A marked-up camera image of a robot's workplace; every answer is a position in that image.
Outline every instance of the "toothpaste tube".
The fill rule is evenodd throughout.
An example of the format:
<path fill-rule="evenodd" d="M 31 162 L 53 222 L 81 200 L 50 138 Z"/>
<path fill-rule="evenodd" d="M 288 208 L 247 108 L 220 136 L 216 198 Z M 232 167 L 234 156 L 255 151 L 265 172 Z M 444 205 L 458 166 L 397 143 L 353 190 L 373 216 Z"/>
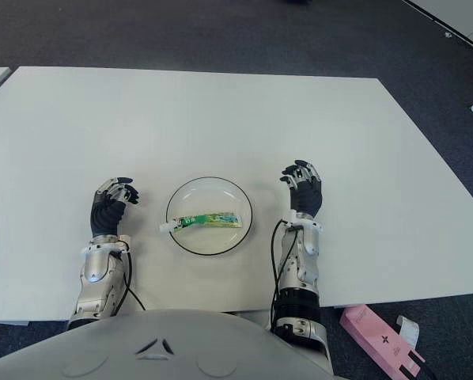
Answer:
<path fill-rule="evenodd" d="M 182 218 L 174 218 L 167 223 L 159 226 L 160 232 L 177 232 L 185 227 L 199 224 L 207 227 L 229 227 L 241 228 L 242 219 L 234 212 L 218 212 L 215 214 L 204 214 L 194 216 L 184 216 Z"/>

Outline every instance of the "pink box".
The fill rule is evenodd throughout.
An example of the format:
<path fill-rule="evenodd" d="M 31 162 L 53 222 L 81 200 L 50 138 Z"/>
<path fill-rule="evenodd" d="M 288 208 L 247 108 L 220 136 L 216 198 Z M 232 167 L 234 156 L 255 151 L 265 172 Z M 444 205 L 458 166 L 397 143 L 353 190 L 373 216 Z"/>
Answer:
<path fill-rule="evenodd" d="M 345 308 L 340 325 L 393 380 L 418 376 L 425 360 L 367 305 Z"/>

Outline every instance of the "dark carpet floor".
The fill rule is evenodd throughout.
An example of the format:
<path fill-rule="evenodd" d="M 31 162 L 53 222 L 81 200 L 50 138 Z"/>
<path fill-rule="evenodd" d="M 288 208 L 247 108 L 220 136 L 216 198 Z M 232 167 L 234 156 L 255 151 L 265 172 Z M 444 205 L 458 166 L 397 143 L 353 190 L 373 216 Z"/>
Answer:
<path fill-rule="evenodd" d="M 0 66 L 25 65 L 379 78 L 473 195 L 473 48 L 400 0 L 0 0 Z M 419 323 L 440 379 L 473 379 L 473 295 L 372 308 Z M 336 373 L 386 379 L 338 315 Z M 0 325 L 0 356 L 62 328 Z"/>

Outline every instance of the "white plate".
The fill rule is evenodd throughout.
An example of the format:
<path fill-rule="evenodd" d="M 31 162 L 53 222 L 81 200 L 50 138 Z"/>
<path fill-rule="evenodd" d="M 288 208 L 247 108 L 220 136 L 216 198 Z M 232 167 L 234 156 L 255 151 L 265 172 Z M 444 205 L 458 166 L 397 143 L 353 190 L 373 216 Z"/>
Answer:
<path fill-rule="evenodd" d="M 229 180 L 202 177 L 182 185 L 166 209 L 166 220 L 183 216 L 236 212 L 241 228 L 189 226 L 171 233 L 173 240 L 191 253 L 218 255 L 244 240 L 252 224 L 252 207 L 244 191 Z"/>

